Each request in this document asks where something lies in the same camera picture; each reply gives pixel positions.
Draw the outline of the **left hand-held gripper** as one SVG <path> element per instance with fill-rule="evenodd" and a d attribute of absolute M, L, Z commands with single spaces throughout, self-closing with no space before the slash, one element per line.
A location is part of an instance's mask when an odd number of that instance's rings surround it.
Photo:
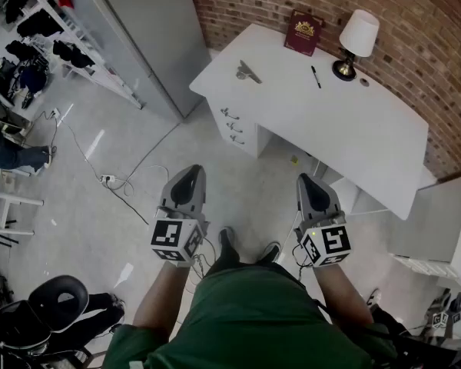
<path fill-rule="evenodd" d="M 209 222 L 203 213 L 206 173 L 202 165 L 178 172 L 162 189 L 150 226 L 150 247 L 177 268 L 191 268 L 207 236 Z"/>

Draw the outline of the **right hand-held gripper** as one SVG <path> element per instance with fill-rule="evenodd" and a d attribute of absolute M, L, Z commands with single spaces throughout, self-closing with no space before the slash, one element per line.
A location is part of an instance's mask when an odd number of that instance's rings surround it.
<path fill-rule="evenodd" d="M 294 231 L 306 259 L 313 268 L 340 263 L 351 253 L 352 244 L 337 193 L 307 173 L 299 175 L 296 189 L 300 223 Z"/>

